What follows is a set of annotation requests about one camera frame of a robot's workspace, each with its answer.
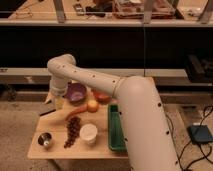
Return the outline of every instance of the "floor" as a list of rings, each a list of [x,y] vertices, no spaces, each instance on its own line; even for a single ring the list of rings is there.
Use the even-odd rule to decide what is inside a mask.
[[[7,93],[0,96],[0,171],[53,171],[46,160],[27,159],[28,148],[38,121],[38,110],[46,96],[46,92],[33,92],[17,96],[16,101],[8,101]],[[177,105],[166,105],[165,110],[175,122],[174,141],[176,150],[180,153],[188,141],[182,117]],[[213,115],[208,119],[208,125],[213,130]],[[182,164],[186,166],[201,154],[197,147],[190,145],[186,150]],[[128,160],[56,160],[63,170],[69,171],[129,171]],[[213,165],[201,161],[193,165],[194,171],[211,171]]]

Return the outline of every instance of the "cable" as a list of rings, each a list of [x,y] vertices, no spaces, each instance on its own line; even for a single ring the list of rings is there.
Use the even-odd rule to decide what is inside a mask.
[[[203,152],[203,149],[202,149],[202,146],[201,146],[201,145],[199,145],[199,148],[200,148],[201,153],[203,154],[203,157],[204,157],[209,163],[213,164],[213,161],[210,160],[210,159],[208,158],[208,155],[206,155],[206,154]]]
[[[172,138],[173,138],[174,130],[175,130],[174,124],[173,124],[172,119],[169,117],[168,114],[166,114],[166,117],[167,117],[167,119],[169,120],[169,122],[170,122],[170,124],[171,124],[170,131],[171,131],[171,135],[172,135]]]
[[[197,127],[197,129],[195,130],[194,135],[197,134],[197,132],[198,132],[199,129],[201,128],[201,126],[202,126],[204,120],[205,120],[208,116],[210,116],[210,115],[212,114],[212,112],[213,112],[213,106],[212,106],[212,105],[211,105],[211,106],[205,106],[205,107],[204,107],[204,109],[203,109],[203,119],[201,120],[201,122],[200,122],[200,124],[199,124],[199,127]],[[191,142],[192,142],[192,141],[191,141],[191,139],[190,139],[190,141],[183,147],[183,149],[182,149],[182,151],[181,151],[181,153],[180,153],[180,156],[178,156],[178,160],[179,160],[180,166],[181,166],[181,162],[180,162],[181,157],[183,156],[183,153],[184,153],[185,149],[189,146],[189,144],[190,144]],[[200,160],[202,160],[202,159],[199,158],[199,159],[196,159],[196,160],[192,161],[191,163],[189,163],[189,165],[186,167],[186,169],[189,169],[189,167],[190,167],[193,163],[196,163],[197,161],[200,161]]]
[[[174,127],[174,124],[173,124],[173,122],[172,122],[172,119],[169,117],[168,114],[166,114],[166,117],[167,117],[167,119],[169,120],[169,122],[170,122],[170,124],[171,124],[170,131],[171,131],[172,139],[173,139],[173,142],[174,142],[175,127]],[[181,170],[183,171],[183,166],[182,166],[182,164],[181,164],[181,162],[180,162],[180,159],[179,159],[179,157],[177,157],[177,158],[178,158],[178,162],[179,162],[179,164],[180,164],[180,168],[181,168]]]
[[[17,18],[17,19],[32,18],[32,17],[33,17],[33,13],[32,13],[32,11],[31,11],[30,7],[35,6],[35,5],[37,5],[37,4],[41,3],[41,2],[42,2],[42,1],[39,1],[39,0],[38,0],[37,2],[31,3],[31,4],[27,5],[27,6],[24,6],[24,7],[22,7],[22,8],[17,9],[16,12],[15,12],[16,18]],[[26,12],[18,12],[18,11],[22,11],[22,10],[25,10],[25,9],[28,10],[27,13],[26,13]]]
[[[208,152],[208,154],[207,154],[207,155],[204,154],[205,156],[200,157],[200,158],[198,158],[198,159],[195,159],[195,160],[191,161],[191,162],[186,166],[186,168],[184,169],[184,171],[188,170],[194,163],[196,163],[196,162],[198,162],[198,161],[201,161],[201,160],[203,160],[203,159],[205,159],[205,158],[208,158],[208,156],[210,156],[211,153],[212,153],[212,147],[209,146],[209,152]]]

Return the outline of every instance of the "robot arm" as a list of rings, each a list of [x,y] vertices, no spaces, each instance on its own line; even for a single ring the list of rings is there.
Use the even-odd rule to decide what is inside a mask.
[[[51,59],[48,69],[53,75],[50,90],[56,96],[64,95],[68,81],[73,79],[118,100],[132,170],[181,170],[159,94],[147,78],[121,78],[81,69],[68,54]]]

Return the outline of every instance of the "white container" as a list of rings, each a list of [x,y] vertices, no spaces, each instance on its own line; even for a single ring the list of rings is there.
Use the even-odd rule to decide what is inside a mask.
[[[80,130],[80,138],[88,145],[95,143],[98,129],[94,124],[85,124]]]

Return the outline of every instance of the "green plastic tray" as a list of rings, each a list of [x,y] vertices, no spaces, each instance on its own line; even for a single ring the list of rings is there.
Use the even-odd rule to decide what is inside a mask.
[[[108,105],[108,129],[109,148],[112,151],[126,151],[118,106],[115,104]]]

